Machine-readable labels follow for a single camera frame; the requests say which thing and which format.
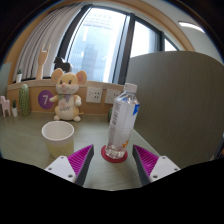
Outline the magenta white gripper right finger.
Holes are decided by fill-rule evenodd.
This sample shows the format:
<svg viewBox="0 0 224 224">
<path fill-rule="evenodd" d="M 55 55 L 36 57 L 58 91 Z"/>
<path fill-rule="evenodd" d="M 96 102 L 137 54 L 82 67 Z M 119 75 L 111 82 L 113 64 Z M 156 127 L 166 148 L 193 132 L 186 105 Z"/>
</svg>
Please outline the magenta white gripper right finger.
<svg viewBox="0 0 224 224">
<path fill-rule="evenodd" d="M 180 170 L 167 156 L 156 156 L 140 146 L 134 145 L 132 154 L 143 186 Z"/>
</svg>

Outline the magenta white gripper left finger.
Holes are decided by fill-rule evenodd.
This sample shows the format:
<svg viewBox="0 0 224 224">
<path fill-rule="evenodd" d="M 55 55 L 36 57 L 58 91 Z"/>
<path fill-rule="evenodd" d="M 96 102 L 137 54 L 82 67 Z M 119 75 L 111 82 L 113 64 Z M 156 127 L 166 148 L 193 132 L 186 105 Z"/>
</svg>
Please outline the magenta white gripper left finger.
<svg viewBox="0 0 224 224">
<path fill-rule="evenodd" d="M 86 146 L 68 157 L 59 156 L 46 168 L 46 171 L 83 186 L 93 155 L 94 145 Z"/>
</svg>

